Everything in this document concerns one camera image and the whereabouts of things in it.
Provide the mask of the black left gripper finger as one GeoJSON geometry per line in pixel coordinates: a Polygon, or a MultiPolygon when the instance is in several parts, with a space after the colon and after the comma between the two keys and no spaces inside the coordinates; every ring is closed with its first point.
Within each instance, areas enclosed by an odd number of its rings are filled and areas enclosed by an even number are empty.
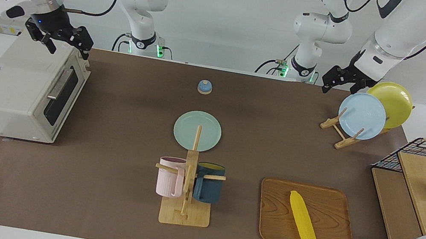
{"type": "Polygon", "coordinates": [[[375,82],[358,80],[358,81],[355,82],[355,84],[353,84],[353,86],[351,86],[349,88],[349,90],[350,90],[350,93],[353,95],[353,94],[357,93],[358,91],[360,91],[361,89],[373,87],[375,85],[376,85],[375,82]]]}
{"type": "Polygon", "coordinates": [[[333,66],[323,75],[322,92],[326,94],[331,88],[343,84],[344,75],[345,71],[342,68],[333,66]]]}

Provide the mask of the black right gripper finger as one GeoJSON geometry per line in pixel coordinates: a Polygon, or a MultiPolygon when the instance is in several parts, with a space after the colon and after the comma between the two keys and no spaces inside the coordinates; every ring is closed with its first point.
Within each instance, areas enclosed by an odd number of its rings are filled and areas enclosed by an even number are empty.
{"type": "Polygon", "coordinates": [[[41,44],[47,48],[50,54],[54,55],[56,52],[56,46],[54,45],[54,42],[52,41],[52,34],[51,33],[45,33],[41,34],[39,37],[39,41],[41,44]]]}
{"type": "Polygon", "coordinates": [[[79,50],[83,60],[89,58],[90,50],[92,49],[94,42],[90,36],[88,30],[84,26],[79,26],[74,29],[72,46],[79,50]]]}

